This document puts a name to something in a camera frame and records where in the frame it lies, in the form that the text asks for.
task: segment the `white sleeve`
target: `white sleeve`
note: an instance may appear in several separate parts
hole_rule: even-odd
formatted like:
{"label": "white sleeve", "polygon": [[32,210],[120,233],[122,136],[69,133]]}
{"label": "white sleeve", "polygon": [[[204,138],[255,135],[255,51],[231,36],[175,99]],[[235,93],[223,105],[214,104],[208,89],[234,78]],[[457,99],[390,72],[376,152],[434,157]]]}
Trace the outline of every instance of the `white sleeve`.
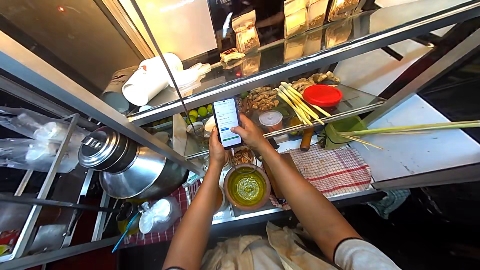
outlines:
{"label": "white sleeve", "polygon": [[400,270],[400,268],[374,245],[360,239],[341,242],[334,261],[344,270]]}

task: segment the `red checkered cloth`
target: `red checkered cloth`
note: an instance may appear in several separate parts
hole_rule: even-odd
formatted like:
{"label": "red checkered cloth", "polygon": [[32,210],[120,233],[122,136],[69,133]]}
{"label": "red checkered cloth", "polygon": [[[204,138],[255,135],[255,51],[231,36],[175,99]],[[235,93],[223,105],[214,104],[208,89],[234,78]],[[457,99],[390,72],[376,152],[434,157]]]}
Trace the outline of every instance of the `red checkered cloth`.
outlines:
{"label": "red checkered cloth", "polygon": [[[195,196],[198,188],[200,186],[200,180],[193,183],[193,185],[189,186],[189,194],[190,198],[193,199]],[[182,212],[182,217],[187,211],[187,194],[185,192],[185,188],[179,187],[177,190],[175,190],[172,194],[170,194],[170,197],[174,197],[177,199],[177,201],[180,203],[180,208]],[[175,233],[175,230],[177,226],[180,224],[180,221],[182,219],[180,217],[172,227],[168,228],[168,230],[160,233],[147,233],[143,234],[141,232],[137,232],[135,234],[125,236],[123,239],[123,247],[127,246],[136,246],[136,245],[147,245],[147,244],[153,244],[153,243],[158,243],[162,241],[167,241],[167,240],[172,240],[173,234]]]}
{"label": "red checkered cloth", "polygon": [[[370,186],[370,167],[354,148],[323,150],[313,145],[307,152],[293,149],[284,153],[290,153],[300,174],[326,197],[363,191]],[[291,209],[285,200],[273,194],[270,194],[270,201],[276,207]]]}

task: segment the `cloth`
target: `cloth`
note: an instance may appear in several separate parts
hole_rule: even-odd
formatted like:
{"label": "cloth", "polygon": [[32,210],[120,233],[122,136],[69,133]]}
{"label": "cloth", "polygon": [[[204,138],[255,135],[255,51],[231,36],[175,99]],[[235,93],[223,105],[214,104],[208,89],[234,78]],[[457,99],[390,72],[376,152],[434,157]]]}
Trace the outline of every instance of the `cloth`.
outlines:
{"label": "cloth", "polygon": [[268,240],[248,235],[228,239],[205,253],[203,270],[399,270],[398,266],[372,244],[360,239],[341,242],[335,263],[305,251],[303,242],[289,228],[267,224]]}
{"label": "cloth", "polygon": [[[284,153],[290,154],[300,174],[325,197],[366,190],[372,181],[370,167],[356,149],[348,146],[324,150],[313,145],[307,152],[292,149]],[[273,194],[270,201],[276,207],[291,209]]]}
{"label": "cloth", "polygon": [[402,205],[410,195],[410,190],[397,189],[386,191],[386,193],[387,196],[383,197],[381,200],[367,203],[375,209],[377,214],[384,220],[387,220],[388,215]]}
{"label": "cloth", "polygon": [[[193,199],[195,196],[198,188],[200,186],[200,180],[193,183],[191,186],[189,186],[189,194],[190,198]],[[182,212],[182,217],[183,215],[187,212],[187,194],[185,192],[185,188],[179,187],[177,190],[175,190],[172,194],[170,194],[170,197],[174,197],[178,203],[180,204],[180,209]],[[162,241],[168,241],[172,240],[173,234],[175,233],[176,228],[180,224],[182,218],[179,218],[173,226],[168,228],[168,230],[164,232],[154,232],[154,233],[147,233],[147,234],[142,234],[141,232],[137,232],[132,235],[125,236],[123,239],[123,245],[122,247],[126,246],[135,246],[135,245],[147,245],[147,244],[153,244],[153,243],[158,243]]]}

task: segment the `smartphone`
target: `smartphone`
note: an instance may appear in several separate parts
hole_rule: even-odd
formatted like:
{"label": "smartphone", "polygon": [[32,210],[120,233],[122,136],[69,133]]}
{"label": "smartphone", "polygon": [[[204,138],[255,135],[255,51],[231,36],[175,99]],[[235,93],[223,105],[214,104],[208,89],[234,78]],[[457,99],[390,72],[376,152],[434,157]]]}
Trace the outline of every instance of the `smartphone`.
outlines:
{"label": "smartphone", "polygon": [[218,140],[224,148],[232,148],[242,145],[240,135],[230,129],[240,125],[237,102],[234,98],[226,98],[215,101],[212,104],[215,116],[215,124],[218,130]]}

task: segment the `red lid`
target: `red lid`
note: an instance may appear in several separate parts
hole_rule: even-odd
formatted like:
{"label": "red lid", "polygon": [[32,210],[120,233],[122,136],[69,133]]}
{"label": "red lid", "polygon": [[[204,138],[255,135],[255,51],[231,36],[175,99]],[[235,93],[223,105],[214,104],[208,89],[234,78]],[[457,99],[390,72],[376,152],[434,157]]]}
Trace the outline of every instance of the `red lid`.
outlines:
{"label": "red lid", "polygon": [[303,98],[312,105],[332,107],[340,102],[343,94],[335,87],[326,85],[309,86],[303,92]]}

